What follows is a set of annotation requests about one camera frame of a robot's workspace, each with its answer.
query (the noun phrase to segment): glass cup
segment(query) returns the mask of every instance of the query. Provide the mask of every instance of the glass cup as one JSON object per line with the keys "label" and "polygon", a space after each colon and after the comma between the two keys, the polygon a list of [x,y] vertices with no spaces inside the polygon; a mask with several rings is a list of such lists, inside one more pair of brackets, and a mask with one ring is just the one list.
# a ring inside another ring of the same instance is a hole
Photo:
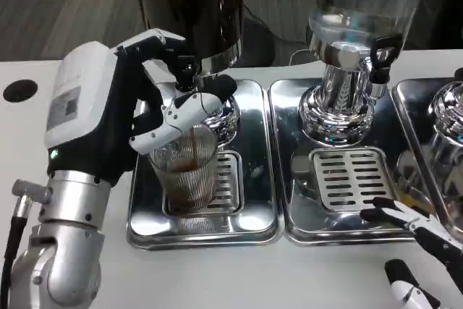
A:
{"label": "glass cup", "polygon": [[217,174],[218,143],[204,124],[151,153],[153,165],[169,205],[191,211],[209,204]]}

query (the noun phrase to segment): metal tray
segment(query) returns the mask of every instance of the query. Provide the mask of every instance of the metal tray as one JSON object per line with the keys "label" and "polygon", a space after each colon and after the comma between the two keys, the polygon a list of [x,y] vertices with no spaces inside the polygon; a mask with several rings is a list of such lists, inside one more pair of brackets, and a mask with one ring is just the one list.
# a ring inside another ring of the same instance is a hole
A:
{"label": "metal tray", "polygon": [[[284,193],[284,216],[287,237],[298,245],[340,245],[360,242],[412,240],[410,233],[390,225],[363,221],[358,211],[326,209],[318,193],[318,183],[294,168],[293,158],[308,158],[320,148],[300,127],[298,106],[302,94],[321,79],[280,80],[268,91],[271,102],[276,157]],[[359,146],[380,148],[386,154],[386,166],[394,169],[407,141],[390,96],[375,105],[373,126]],[[298,161],[309,166],[309,161]]]}
{"label": "metal tray", "polygon": [[432,203],[440,222],[454,237],[463,240],[462,158],[456,159],[450,175],[441,183],[430,165],[430,142],[435,132],[434,116],[428,113],[428,107],[436,92],[453,81],[454,78],[405,80],[391,91],[409,142],[409,151],[397,164],[396,176],[415,199]]}
{"label": "metal tray", "polygon": [[[284,220],[272,170],[270,111],[266,94],[252,80],[237,81],[238,131],[219,148],[236,159],[238,194],[222,206],[212,205],[188,216],[169,210],[150,162],[139,157],[132,178],[127,241],[146,250],[181,247],[263,245],[283,234]],[[159,84],[165,104],[174,84]]]}

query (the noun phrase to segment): white table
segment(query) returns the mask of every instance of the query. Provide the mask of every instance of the white table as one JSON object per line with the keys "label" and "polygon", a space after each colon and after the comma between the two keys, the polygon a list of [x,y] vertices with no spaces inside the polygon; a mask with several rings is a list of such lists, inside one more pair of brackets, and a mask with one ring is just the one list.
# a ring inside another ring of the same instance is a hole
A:
{"label": "white table", "polygon": [[[38,83],[38,93],[19,104],[0,101],[0,245],[7,242],[16,178],[46,184],[43,145],[46,113],[59,62],[0,63],[0,90],[18,79]],[[463,51],[404,52],[391,72],[391,84],[407,78],[449,77],[463,66]],[[230,69],[235,78],[264,88],[284,78],[320,77],[323,64]],[[415,243],[297,247],[282,237],[261,247],[220,247],[146,252],[129,246],[125,224],[131,174],[111,192],[101,255],[103,283],[92,308],[235,309],[242,308],[400,308],[383,270],[392,258],[407,262],[418,281],[445,305],[463,308],[444,267]],[[31,213],[36,223],[38,206]]]}

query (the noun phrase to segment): black circular hole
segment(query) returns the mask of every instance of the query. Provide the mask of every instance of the black circular hole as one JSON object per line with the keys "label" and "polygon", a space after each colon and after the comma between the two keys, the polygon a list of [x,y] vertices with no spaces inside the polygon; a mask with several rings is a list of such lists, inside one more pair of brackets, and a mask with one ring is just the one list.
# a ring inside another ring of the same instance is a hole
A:
{"label": "black circular hole", "polygon": [[3,98],[10,103],[20,103],[34,96],[38,86],[32,80],[14,81],[3,91]]}

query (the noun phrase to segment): drink dispenser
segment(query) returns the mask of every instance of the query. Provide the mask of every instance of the drink dispenser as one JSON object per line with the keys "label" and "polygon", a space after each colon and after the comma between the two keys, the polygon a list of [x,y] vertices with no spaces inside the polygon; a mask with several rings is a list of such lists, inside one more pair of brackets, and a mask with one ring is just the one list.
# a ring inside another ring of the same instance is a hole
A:
{"label": "drink dispenser", "polygon": [[302,127],[322,145],[354,145],[370,129],[419,0],[310,1],[310,50],[326,71],[300,101]]}

